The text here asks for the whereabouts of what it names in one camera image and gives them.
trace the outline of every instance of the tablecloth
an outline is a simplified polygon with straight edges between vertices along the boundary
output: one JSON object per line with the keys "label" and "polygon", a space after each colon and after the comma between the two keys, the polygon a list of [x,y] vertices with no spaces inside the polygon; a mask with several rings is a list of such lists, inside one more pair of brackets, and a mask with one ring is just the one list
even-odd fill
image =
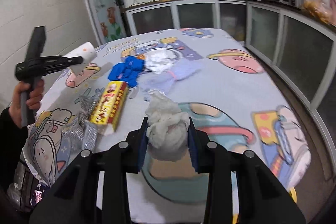
{"label": "tablecloth", "polygon": [[[162,49],[173,61],[197,60],[203,69],[178,81],[167,94],[192,117],[196,128],[231,151],[251,149],[287,189],[304,175],[310,152],[300,124],[263,67],[228,33],[219,29],[173,29],[126,37],[96,49],[97,57],[79,77],[63,71],[42,100],[29,128],[24,155],[32,173],[52,185],[76,156],[60,130],[81,110],[79,95],[103,91],[113,65],[128,56]],[[144,71],[141,83],[153,73]],[[108,150],[139,129],[148,102],[131,88],[115,133],[99,136],[95,152]],[[104,174],[97,205],[101,208]],[[187,153],[176,163],[157,161],[147,153],[142,172],[128,174],[132,220],[142,223],[200,222],[204,216],[208,177],[196,174]],[[238,213],[232,173],[233,213]]]}

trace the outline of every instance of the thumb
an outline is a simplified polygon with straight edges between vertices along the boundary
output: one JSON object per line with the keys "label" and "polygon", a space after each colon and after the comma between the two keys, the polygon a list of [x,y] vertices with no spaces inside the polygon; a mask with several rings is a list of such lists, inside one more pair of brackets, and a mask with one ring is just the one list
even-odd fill
{"label": "thumb", "polygon": [[30,84],[25,83],[25,82],[19,82],[16,87],[14,88],[14,92],[13,92],[13,101],[12,104],[15,106],[19,106],[20,105],[20,96],[21,93],[23,91],[28,90],[30,87]]}

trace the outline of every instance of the floor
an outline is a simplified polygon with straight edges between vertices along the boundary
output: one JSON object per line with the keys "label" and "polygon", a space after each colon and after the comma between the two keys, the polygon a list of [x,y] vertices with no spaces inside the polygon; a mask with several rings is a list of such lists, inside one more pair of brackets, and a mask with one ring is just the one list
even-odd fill
{"label": "floor", "polygon": [[307,223],[309,223],[322,208],[336,185],[336,180],[332,177],[332,165],[329,155],[318,128],[301,101],[270,67],[261,60],[259,62],[263,65],[299,118],[310,148],[310,166],[302,180],[295,187],[298,199],[297,204],[303,212]]}

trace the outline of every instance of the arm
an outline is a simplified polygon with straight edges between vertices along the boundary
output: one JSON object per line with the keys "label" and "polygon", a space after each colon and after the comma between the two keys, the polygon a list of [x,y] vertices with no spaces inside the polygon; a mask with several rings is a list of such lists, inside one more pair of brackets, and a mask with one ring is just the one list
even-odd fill
{"label": "arm", "polygon": [[[29,94],[27,105],[38,110],[41,106],[44,81],[41,80]],[[21,92],[28,90],[29,84],[20,82],[14,89],[11,106],[0,115],[0,187],[6,192],[12,183],[21,151],[28,137],[27,127],[21,128]]]}

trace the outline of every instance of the white cloth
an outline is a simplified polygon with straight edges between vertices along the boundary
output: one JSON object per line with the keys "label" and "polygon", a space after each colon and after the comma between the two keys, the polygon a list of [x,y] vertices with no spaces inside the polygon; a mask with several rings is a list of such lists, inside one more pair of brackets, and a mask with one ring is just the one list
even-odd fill
{"label": "white cloth", "polygon": [[146,115],[151,156],[157,160],[180,160],[187,150],[189,114],[182,112],[178,104],[164,93],[154,90]]}
{"label": "white cloth", "polygon": [[154,73],[162,73],[169,70],[174,64],[176,55],[169,49],[154,49],[145,55],[145,67]]}

